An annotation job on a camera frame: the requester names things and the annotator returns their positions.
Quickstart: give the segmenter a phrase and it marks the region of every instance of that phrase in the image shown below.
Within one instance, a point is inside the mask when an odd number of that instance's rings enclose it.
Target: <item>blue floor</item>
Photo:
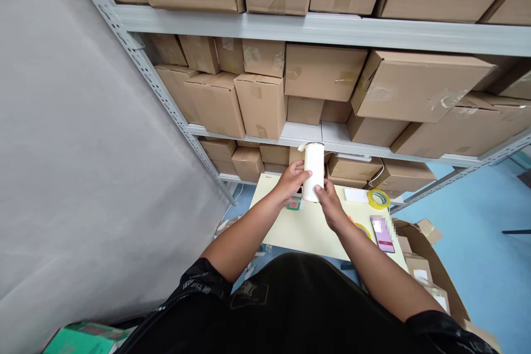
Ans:
[[[440,178],[451,169],[432,170]],[[443,233],[434,246],[437,254],[472,322],[494,334],[505,354],[529,352],[531,346],[531,235],[501,233],[531,228],[531,190],[516,177],[523,171],[511,160],[486,166],[393,215],[409,222],[428,218]],[[253,193],[254,186],[245,186],[225,220],[244,214]],[[252,273],[285,251],[268,249],[253,261]],[[338,268],[343,263],[330,260]],[[355,272],[348,276],[356,280]]]

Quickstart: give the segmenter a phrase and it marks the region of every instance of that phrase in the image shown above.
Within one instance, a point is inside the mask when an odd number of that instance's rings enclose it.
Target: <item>white backdrop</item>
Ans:
[[[164,300],[227,208],[89,0],[0,0],[0,352]]]

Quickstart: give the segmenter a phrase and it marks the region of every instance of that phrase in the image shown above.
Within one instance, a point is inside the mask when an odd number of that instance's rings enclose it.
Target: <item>green box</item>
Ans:
[[[112,354],[130,333],[110,326],[81,322],[60,329],[43,354]]]

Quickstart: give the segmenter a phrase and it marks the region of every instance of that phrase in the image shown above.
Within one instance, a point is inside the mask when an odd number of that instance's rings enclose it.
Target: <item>white cable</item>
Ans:
[[[374,185],[372,185],[372,182],[374,180],[376,180],[378,177],[380,177],[383,173],[383,171],[386,169],[386,166],[383,164],[383,160],[382,158],[378,158],[380,160],[380,162],[382,162],[382,170],[380,170],[380,172],[378,173],[378,175],[376,177],[373,177],[371,181],[369,181],[369,186],[373,187],[374,188]]]
[[[238,198],[240,197],[240,195],[241,195],[242,192],[243,192],[243,184],[241,184],[241,186],[242,186],[242,189],[240,190],[240,193],[238,194],[238,196],[236,196],[236,197],[234,198],[234,202],[236,202],[236,201],[238,200]],[[225,214],[224,214],[223,217],[221,218],[221,221],[223,221],[223,219],[225,218],[225,216],[227,215],[227,213],[228,213],[228,211],[231,209],[231,207],[232,207],[232,204],[228,207],[227,211],[225,212]]]

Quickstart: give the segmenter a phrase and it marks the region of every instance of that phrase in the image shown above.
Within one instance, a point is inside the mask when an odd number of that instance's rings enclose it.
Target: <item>hand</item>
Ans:
[[[341,201],[337,197],[336,189],[330,180],[325,179],[324,188],[316,185],[315,193],[319,197],[326,223],[332,231],[337,232],[339,228],[352,224],[343,210]]]
[[[291,197],[297,193],[300,186],[311,177],[311,171],[297,169],[304,164],[303,160],[297,160],[291,163],[282,173],[280,180],[273,189],[272,194],[278,198],[282,206],[285,206],[291,200]]]

